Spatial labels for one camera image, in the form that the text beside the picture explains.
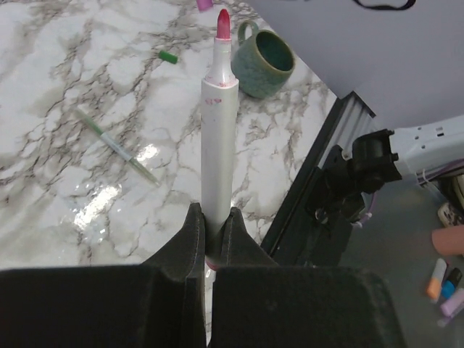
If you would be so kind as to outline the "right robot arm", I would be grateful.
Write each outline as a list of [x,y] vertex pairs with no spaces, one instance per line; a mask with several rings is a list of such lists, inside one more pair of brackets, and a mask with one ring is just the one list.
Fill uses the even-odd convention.
[[308,212],[322,224],[342,215],[354,226],[372,216],[364,195],[375,195],[386,183],[432,181],[463,168],[463,117],[427,125],[378,130],[356,138],[350,154],[339,145],[320,170]]

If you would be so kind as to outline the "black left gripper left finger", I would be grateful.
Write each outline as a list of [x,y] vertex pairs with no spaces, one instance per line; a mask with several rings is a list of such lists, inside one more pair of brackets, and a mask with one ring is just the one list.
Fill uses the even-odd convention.
[[146,322],[148,347],[205,347],[205,226],[192,203],[174,237],[145,261],[157,271]]

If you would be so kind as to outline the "white marker with pink tip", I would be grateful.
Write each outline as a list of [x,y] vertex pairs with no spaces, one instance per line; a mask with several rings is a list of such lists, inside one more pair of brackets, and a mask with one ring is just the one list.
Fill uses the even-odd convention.
[[224,225],[232,196],[239,80],[231,69],[231,19],[227,9],[217,18],[212,63],[202,80],[201,206],[206,230],[206,261],[220,267]]

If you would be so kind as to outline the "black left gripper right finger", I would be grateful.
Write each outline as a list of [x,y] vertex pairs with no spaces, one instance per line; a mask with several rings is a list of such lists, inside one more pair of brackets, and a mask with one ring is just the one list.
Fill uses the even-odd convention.
[[265,287],[260,281],[277,264],[248,234],[233,207],[212,256],[217,274],[212,291],[212,346],[264,347],[270,335]]

